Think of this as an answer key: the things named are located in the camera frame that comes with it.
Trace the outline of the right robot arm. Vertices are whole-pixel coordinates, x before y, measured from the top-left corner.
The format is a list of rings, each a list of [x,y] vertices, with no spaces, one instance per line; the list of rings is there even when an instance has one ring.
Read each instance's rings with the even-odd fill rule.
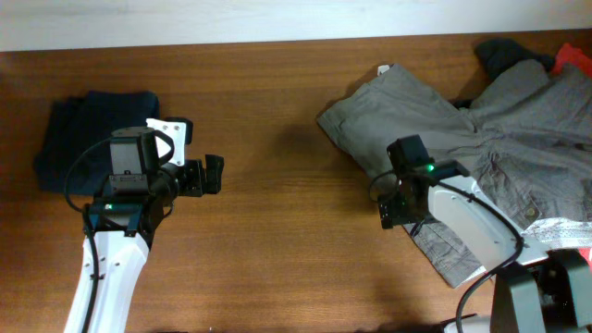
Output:
[[[436,162],[417,135],[387,148],[397,185],[376,201],[384,229],[429,217],[446,225],[486,269],[452,319],[431,332],[588,332],[591,271],[577,250],[551,250],[518,226],[455,160]]]

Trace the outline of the grey shorts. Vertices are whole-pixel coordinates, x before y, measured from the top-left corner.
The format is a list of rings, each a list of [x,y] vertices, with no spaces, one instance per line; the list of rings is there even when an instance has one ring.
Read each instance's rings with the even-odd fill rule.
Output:
[[[418,135],[432,157],[466,167],[526,235],[553,249],[591,243],[591,80],[575,66],[550,76],[519,62],[455,107],[395,65],[317,122],[382,190],[394,184],[388,146]]]

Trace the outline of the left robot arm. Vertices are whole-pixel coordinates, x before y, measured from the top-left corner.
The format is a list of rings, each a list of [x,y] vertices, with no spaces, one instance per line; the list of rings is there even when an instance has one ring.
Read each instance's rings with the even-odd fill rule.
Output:
[[[122,332],[154,234],[180,196],[221,190],[223,157],[187,160],[183,122],[115,130],[106,139],[112,172],[80,208],[83,259],[67,332]]]

